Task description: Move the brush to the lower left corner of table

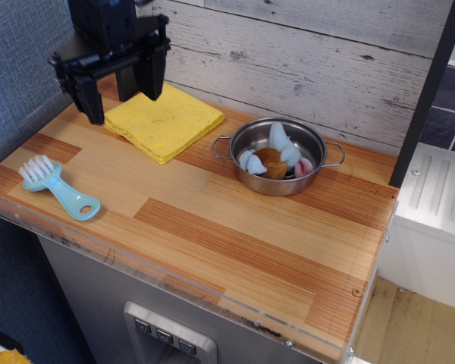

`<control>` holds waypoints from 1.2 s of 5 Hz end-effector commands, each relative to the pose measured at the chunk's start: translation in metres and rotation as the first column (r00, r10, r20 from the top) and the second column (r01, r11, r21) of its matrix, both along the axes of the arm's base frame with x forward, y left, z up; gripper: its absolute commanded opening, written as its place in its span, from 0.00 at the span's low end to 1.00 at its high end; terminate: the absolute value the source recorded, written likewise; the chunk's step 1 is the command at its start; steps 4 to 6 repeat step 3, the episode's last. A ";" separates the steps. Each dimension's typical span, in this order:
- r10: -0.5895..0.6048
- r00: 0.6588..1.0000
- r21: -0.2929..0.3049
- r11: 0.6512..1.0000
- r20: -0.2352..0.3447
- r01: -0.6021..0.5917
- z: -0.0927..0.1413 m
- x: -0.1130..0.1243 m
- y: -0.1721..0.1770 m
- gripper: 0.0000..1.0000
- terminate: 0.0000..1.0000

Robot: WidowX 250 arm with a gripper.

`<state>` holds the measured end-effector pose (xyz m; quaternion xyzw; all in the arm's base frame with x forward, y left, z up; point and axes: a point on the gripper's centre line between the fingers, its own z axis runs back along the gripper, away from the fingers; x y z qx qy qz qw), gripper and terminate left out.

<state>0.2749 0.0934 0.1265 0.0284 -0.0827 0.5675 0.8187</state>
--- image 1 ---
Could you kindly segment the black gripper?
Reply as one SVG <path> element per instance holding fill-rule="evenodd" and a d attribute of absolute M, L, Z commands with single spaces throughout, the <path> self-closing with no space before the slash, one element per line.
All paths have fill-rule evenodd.
<path fill-rule="evenodd" d="M 136 8 L 149 4 L 135 2 Z M 123 67 L 115 49 L 120 42 L 120 21 L 125 12 L 120 1 L 69 1 L 68 6 L 74 34 L 52 53 L 49 63 L 61 89 L 71 94 L 77 109 L 91 124 L 103 125 L 102 97 L 96 80 Z M 162 94 L 166 53 L 170 49 L 166 34 L 169 19 L 163 14 L 137 17 L 142 33 L 133 52 L 138 56 L 133 74 L 138 90 L 155 101 Z"/>

